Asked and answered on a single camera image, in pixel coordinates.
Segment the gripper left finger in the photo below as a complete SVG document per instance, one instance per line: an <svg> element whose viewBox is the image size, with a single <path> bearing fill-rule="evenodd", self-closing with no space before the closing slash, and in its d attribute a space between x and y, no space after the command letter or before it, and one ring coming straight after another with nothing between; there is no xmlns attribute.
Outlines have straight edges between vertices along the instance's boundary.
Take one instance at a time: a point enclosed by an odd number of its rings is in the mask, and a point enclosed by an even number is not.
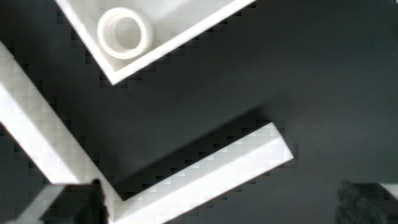
<svg viewBox="0 0 398 224"><path fill-rule="evenodd" d="M108 224L104 193L97 179L67 185L39 220L44 224Z"/></svg>

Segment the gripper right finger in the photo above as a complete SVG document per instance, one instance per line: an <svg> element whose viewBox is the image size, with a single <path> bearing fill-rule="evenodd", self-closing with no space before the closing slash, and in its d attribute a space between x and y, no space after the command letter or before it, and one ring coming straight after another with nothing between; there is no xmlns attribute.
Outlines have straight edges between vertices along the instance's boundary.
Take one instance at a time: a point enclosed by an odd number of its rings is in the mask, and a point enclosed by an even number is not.
<svg viewBox="0 0 398 224"><path fill-rule="evenodd" d="M378 183L342 181L335 224L398 224L398 198Z"/></svg>

